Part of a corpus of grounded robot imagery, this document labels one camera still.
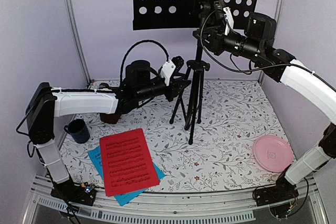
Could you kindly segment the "red sheet music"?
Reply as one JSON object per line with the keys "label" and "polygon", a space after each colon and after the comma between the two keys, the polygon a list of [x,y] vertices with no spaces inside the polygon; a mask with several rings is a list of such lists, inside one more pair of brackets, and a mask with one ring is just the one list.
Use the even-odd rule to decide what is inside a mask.
{"label": "red sheet music", "polygon": [[100,139],[106,196],[116,196],[159,184],[142,129]]}

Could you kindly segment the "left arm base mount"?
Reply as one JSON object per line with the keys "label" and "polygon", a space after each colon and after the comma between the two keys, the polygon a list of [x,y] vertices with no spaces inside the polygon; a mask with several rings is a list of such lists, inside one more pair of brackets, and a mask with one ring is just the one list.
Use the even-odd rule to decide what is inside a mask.
{"label": "left arm base mount", "polygon": [[52,182],[52,184],[51,196],[62,199],[67,203],[73,202],[93,206],[97,194],[95,189],[89,189],[89,191],[87,191],[86,187],[74,183],[71,179],[60,184],[56,182]]}

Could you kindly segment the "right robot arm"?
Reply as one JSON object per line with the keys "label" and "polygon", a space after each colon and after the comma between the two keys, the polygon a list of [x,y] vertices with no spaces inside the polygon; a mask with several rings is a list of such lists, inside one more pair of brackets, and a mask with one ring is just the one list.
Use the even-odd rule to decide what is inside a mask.
{"label": "right robot arm", "polygon": [[277,22],[264,14],[251,12],[247,27],[241,35],[233,30],[230,8],[223,1],[200,7],[200,27],[193,32],[211,59],[228,52],[244,57],[276,82],[297,91],[330,121],[319,143],[304,156],[287,167],[270,189],[257,189],[256,195],[282,201],[295,194],[296,184],[335,158],[335,88],[312,70],[306,68],[292,54],[273,47]]}

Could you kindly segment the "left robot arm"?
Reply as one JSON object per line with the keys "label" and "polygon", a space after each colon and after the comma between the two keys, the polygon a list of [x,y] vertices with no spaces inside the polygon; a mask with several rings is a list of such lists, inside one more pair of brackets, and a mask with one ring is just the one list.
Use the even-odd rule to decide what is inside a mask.
{"label": "left robot arm", "polygon": [[164,95],[168,101],[181,95],[191,81],[180,73],[184,61],[174,57],[155,71],[146,60],[126,66],[118,87],[103,89],[52,88],[48,82],[39,84],[23,121],[27,123],[29,144],[37,153],[53,183],[55,197],[65,201],[93,199],[72,180],[54,139],[54,119],[73,114],[101,113],[114,117],[140,108],[140,102]]}

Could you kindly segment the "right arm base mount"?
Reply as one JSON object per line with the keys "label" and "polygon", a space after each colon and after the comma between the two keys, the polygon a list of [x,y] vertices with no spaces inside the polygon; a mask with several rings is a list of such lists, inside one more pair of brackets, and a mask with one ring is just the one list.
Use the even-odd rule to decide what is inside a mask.
{"label": "right arm base mount", "polygon": [[279,184],[270,187],[260,186],[255,188],[252,193],[252,197],[257,206],[271,205],[285,200],[293,200],[292,203],[269,208],[270,213],[278,220],[287,219],[300,210],[299,207],[294,211],[294,208],[297,206],[298,196],[299,193],[296,186],[291,184]]}

